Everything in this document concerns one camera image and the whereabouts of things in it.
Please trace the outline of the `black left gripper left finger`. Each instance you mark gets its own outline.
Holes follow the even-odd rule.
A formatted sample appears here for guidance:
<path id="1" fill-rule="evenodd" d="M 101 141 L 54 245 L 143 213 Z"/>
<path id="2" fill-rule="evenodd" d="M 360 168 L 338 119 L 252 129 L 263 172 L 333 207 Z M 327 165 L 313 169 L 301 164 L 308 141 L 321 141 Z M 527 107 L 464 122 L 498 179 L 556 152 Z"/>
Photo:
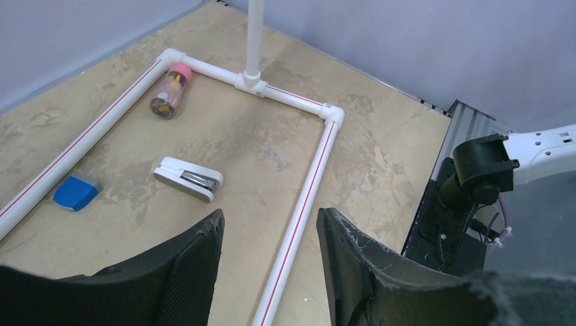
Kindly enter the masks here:
<path id="1" fill-rule="evenodd" d="M 2 325 L 206 325 L 221 257 L 216 209 L 181 234 L 92 276 L 1 268 Z"/>

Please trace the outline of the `white PVC pipe frame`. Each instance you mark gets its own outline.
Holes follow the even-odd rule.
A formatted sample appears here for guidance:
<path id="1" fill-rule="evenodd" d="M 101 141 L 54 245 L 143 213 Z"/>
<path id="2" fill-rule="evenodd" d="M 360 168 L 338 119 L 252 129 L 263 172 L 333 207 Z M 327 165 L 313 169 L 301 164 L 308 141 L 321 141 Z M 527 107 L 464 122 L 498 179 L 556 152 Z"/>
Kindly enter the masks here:
<path id="1" fill-rule="evenodd" d="M 131 86 L 162 50 L 238 72 L 243 14 L 213 3 L 32 98 L 1 118 L 7 204 Z M 143 96 L 79 161 L 102 192 L 71 212 L 50 196 L 1 241 L 1 263 L 63 278 L 92 275 L 192 227 L 215 209 L 226 224 L 210 325 L 250 325 L 327 127 L 317 116 L 197 75 L 179 112 L 156 117 Z M 219 171 L 212 202 L 153 176 L 172 157 Z"/>

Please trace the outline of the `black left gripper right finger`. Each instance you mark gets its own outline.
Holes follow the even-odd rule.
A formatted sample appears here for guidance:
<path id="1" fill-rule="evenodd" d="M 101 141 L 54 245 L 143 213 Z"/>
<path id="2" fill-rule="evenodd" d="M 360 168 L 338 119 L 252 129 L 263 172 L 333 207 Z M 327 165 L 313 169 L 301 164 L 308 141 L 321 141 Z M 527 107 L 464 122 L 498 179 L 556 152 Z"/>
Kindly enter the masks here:
<path id="1" fill-rule="evenodd" d="M 332 325 L 574 325 L 575 275 L 452 276 L 368 236 L 334 208 L 317 215 Z"/>

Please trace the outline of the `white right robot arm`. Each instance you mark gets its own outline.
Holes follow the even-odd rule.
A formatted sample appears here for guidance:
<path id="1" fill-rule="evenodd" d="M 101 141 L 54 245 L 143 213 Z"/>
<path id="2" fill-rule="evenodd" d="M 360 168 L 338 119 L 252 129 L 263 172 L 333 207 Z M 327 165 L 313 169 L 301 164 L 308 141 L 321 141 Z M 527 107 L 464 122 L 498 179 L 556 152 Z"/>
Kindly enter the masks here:
<path id="1" fill-rule="evenodd" d="M 455 173 L 439 188 L 443 207 L 457 214 L 494 204 L 499 194 L 575 170 L 575 125 L 536 132 L 492 134 L 452 152 Z"/>

